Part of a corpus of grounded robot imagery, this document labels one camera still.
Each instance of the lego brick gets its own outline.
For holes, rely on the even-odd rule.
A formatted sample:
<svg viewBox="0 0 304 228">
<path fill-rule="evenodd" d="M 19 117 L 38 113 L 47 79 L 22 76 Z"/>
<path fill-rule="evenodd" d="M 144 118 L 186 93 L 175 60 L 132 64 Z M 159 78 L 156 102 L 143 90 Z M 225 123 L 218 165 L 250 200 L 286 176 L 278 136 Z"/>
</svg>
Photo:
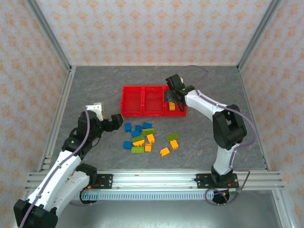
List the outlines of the lego brick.
<svg viewBox="0 0 304 228">
<path fill-rule="evenodd" d="M 155 139 L 154 139 L 153 134 L 149 134 L 149 135 L 147 135 L 147 138 L 148 138 L 148 141 L 149 141 L 149 143 L 150 143 L 150 144 L 155 143 Z"/>
<path fill-rule="evenodd" d="M 142 125 L 142 128 L 143 129 L 152 128 L 152 123 L 146 123 L 146 122 L 144 122 L 143 125 Z"/>
<path fill-rule="evenodd" d="M 134 146 L 131 149 L 131 153 L 144 153 L 144 147 L 143 146 Z"/>
<path fill-rule="evenodd" d="M 142 134 L 147 136 L 149 134 L 155 134 L 155 128 L 147 128 L 142 130 Z"/>
<path fill-rule="evenodd" d="M 144 139 L 137 142 L 133 142 L 133 146 L 143 146 L 143 144 L 144 144 Z"/>
<path fill-rule="evenodd" d="M 125 130 L 125 132 L 131 132 L 131 130 L 132 130 L 131 123 L 125 123 L 124 130 Z"/>
<path fill-rule="evenodd" d="M 162 155 L 162 157 L 168 155 L 169 153 L 170 153 L 170 151 L 169 151 L 168 147 L 163 148 L 163 149 L 161 150 L 161 152 L 160 152 L 160 154 Z"/>
<path fill-rule="evenodd" d="M 143 135 L 140 135 L 140 136 L 132 138 L 132 142 L 133 143 L 137 142 L 137 141 L 140 141 L 140 140 L 144 140 L 144 136 Z"/>
<path fill-rule="evenodd" d="M 132 148 L 132 142 L 125 141 L 123 144 L 123 148 L 126 150 L 130 150 Z"/>
<path fill-rule="evenodd" d="M 136 125 L 135 130 L 139 131 L 139 132 L 142 132 L 142 127 L 140 125 Z"/>
<path fill-rule="evenodd" d="M 177 134 L 177 132 L 174 132 L 172 134 L 169 134 L 167 137 L 168 142 L 178 139 L 179 138 L 179 134 Z"/>
<path fill-rule="evenodd" d="M 132 138 L 134 138 L 134 137 L 140 136 L 141 133 L 139 131 L 135 130 L 135 131 L 132 131 L 131 135 L 132 135 Z"/>
<path fill-rule="evenodd" d="M 152 144 L 146 144 L 146 146 L 144 147 L 144 151 L 146 152 L 151 152 L 151 149 L 152 149 Z"/>
<path fill-rule="evenodd" d="M 169 102 L 169 111 L 175 111 L 175 103 Z"/>
<path fill-rule="evenodd" d="M 178 143 L 175 139 L 170 141 L 170 144 L 171 144 L 171 147 L 172 147 L 173 150 L 176 150 L 179 147 L 179 145 L 178 145 Z"/>
</svg>

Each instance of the gray floor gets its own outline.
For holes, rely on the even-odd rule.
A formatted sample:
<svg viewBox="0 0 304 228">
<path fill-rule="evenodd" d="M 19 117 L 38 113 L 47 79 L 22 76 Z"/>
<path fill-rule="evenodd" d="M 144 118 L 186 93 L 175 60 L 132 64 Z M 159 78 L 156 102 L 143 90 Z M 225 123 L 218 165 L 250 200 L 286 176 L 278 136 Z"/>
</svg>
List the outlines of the gray floor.
<svg viewBox="0 0 304 228">
<path fill-rule="evenodd" d="M 174 75 L 181 66 L 78 66 L 67 100 L 60 126 L 52 164 L 60 152 L 70 131 L 77 127 L 77 120 L 85 105 L 102 102 L 103 114 L 110 117 L 120 113 L 123 85 L 164 85 L 165 79 Z M 207 66 L 207 77 L 197 68 L 179 72 L 185 85 L 195 85 L 210 98 L 224 104 L 236 104 L 250 117 L 237 68 L 234 66 Z M 122 127 L 118 131 L 103 133 L 100 143 L 85 157 L 85 163 L 98 169 L 210 169 L 216 159 L 217 145 L 213 139 L 211 121 L 189 108 L 186 117 L 126 117 L 125 122 L 136 124 L 150 122 L 156 130 L 152 152 L 131 154 L 123 149 L 123 142 L 131 140 L 131 134 Z M 247 143 L 253 132 L 246 124 Z M 159 152 L 170 147 L 165 136 L 177 131 L 179 149 L 161 157 Z M 249 149 L 239 150 L 234 161 L 235 168 L 264 169 L 258 143 Z"/>
<path fill-rule="evenodd" d="M 57 228 L 281 228 L 271 191 L 244 191 L 232 204 L 203 200 L 104 201 L 67 206 Z"/>
</svg>

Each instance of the red tray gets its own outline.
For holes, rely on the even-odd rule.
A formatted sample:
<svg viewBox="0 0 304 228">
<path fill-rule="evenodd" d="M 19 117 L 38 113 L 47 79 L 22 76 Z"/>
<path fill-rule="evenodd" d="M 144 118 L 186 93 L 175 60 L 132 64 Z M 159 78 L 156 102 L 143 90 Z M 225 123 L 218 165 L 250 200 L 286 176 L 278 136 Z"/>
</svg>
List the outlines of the red tray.
<svg viewBox="0 0 304 228">
<path fill-rule="evenodd" d="M 187 107 L 182 112 L 177 104 L 175 111 L 169 111 L 165 102 L 167 85 L 125 85 L 123 86 L 120 108 L 123 116 L 186 116 Z"/>
</svg>

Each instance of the patterned wallpaper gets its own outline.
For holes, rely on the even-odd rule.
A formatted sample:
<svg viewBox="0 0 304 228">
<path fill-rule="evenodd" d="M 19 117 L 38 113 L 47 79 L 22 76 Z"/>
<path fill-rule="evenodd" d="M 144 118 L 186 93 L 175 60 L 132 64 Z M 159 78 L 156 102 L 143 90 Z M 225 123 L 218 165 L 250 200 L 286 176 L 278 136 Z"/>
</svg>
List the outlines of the patterned wallpaper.
<svg viewBox="0 0 304 228">
<path fill-rule="evenodd" d="M 38 0 L 73 65 L 237 65 L 271 0 Z"/>
<path fill-rule="evenodd" d="M 283 0 L 242 72 L 255 120 L 274 170 L 304 224 L 304 4 Z"/>
<path fill-rule="evenodd" d="M 0 227 L 36 171 L 66 71 L 24 0 L 0 1 Z"/>
</svg>

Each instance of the cable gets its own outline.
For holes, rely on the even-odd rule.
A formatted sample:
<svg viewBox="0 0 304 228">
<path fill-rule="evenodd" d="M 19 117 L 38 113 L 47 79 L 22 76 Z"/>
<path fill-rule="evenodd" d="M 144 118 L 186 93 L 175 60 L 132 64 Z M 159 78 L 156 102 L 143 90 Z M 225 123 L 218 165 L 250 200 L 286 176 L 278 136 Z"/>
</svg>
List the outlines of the cable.
<svg viewBox="0 0 304 228">
<path fill-rule="evenodd" d="M 38 199 L 41 197 L 41 194 L 43 193 L 44 189 L 47 187 L 48 183 L 50 182 L 50 180 L 52 179 L 52 177 L 55 175 L 56 171 L 67 161 L 69 160 L 71 157 L 73 157 L 85 144 L 88 136 L 89 136 L 89 132 L 90 132 L 90 118 L 89 118 L 89 113 L 87 111 L 87 109 L 85 108 L 85 115 L 86 115 L 86 121 L 87 121 L 87 130 L 86 130 L 86 134 L 85 134 L 85 138 L 83 139 L 82 143 L 79 145 L 79 147 L 69 156 L 67 156 L 61 163 L 59 163 L 57 165 L 57 167 L 52 171 L 52 173 L 49 175 L 49 177 L 47 178 L 46 182 L 44 183 L 44 185 L 42 186 L 41 190 L 39 191 L 39 193 L 37 194 L 36 198 L 34 199 L 34 201 L 32 202 L 32 204 L 30 205 L 30 207 L 28 208 L 27 212 L 25 213 L 22 222 L 20 224 L 19 228 L 23 228 L 25 221 L 27 220 L 30 212 L 32 211 L 33 207 L 35 206 L 35 204 L 37 203 Z"/>
<path fill-rule="evenodd" d="M 208 73 L 209 73 L 208 70 L 206 70 L 206 69 L 203 68 L 203 67 L 197 66 L 197 65 L 189 65 L 189 66 L 183 67 L 183 68 L 180 69 L 179 71 L 184 70 L 184 69 L 189 68 L 189 67 L 196 67 L 196 68 L 199 68 L 199 69 L 204 70 L 204 71 L 206 72 L 204 76 L 207 76 Z M 239 116 L 241 116 L 242 118 L 244 118 L 244 119 L 249 123 L 250 127 L 252 128 L 252 130 L 253 130 L 253 132 L 254 132 L 254 138 L 253 138 L 253 140 L 252 140 L 250 143 L 247 143 L 247 144 L 244 144 L 244 145 L 239 145 L 239 146 L 237 146 L 236 148 L 234 148 L 234 150 L 233 150 L 233 152 L 232 152 L 232 155 L 231 155 L 231 157 L 230 157 L 230 161 L 229 161 L 229 167 L 230 167 L 232 170 L 234 170 L 234 171 L 247 171 L 247 172 L 248 172 L 248 174 L 247 174 L 247 176 L 246 176 L 246 178 L 245 178 L 245 180 L 244 180 L 244 182 L 243 182 L 243 185 L 242 185 L 242 187 L 240 188 L 240 189 L 242 190 L 242 189 L 244 188 L 244 186 L 245 186 L 245 184 L 246 184 L 248 178 L 249 178 L 250 170 L 234 169 L 234 168 L 232 168 L 232 167 L 233 167 L 232 163 L 233 163 L 235 154 L 236 154 L 236 152 L 237 152 L 237 149 L 244 148 L 244 147 L 249 147 L 249 146 L 253 145 L 253 144 L 257 141 L 257 130 L 256 130 L 256 128 L 254 127 L 253 123 L 250 121 L 250 119 L 249 119 L 247 116 L 245 116 L 244 114 L 242 114 L 241 112 L 239 112 L 239 111 L 237 111 L 237 110 L 234 110 L 234 109 L 231 109 L 231 108 L 228 108 L 228 107 L 225 107 L 225 106 L 222 106 L 222 105 L 219 104 L 219 103 L 215 103 L 215 102 L 209 100 L 208 98 L 204 97 L 203 94 L 200 94 L 200 92 L 199 92 L 199 90 L 197 89 L 197 87 L 195 87 L 195 91 L 196 91 L 197 95 L 198 95 L 201 99 L 203 99 L 204 101 L 206 101 L 206 102 L 208 102 L 208 103 L 210 103 L 210 104 L 212 104 L 212 105 L 214 105 L 214 106 L 217 106 L 217 107 L 219 107 L 219 108 L 225 109 L 225 110 L 227 110 L 227 111 L 236 113 L 236 114 L 238 114 Z M 213 206 L 224 206 L 224 205 L 227 205 L 227 204 L 230 204 L 230 203 L 234 202 L 234 201 L 238 198 L 238 192 L 237 192 L 236 196 L 235 196 L 230 202 L 228 202 L 228 201 L 227 201 L 227 198 L 224 197 L 224 199 L 226 200 L 226 203 L 224 203 L 224 204 L 212 203 L 211 201 L 209 201 L 209 200 L 207 199 L 207 193 L 208 193 L 209 191 L 211 191 L 211 190 L 216 191 L 216 192 L 221 193 L 221 194 L 222 194 L 222 192 L 219 191 L 218 189 L 208 189 L 208 190 L 205 192 L 205 199 L 206 199 L 206 202 L 207 202 L 208 204 L 210 204 L 210 205 L 213 205 Z"/>
</svg>

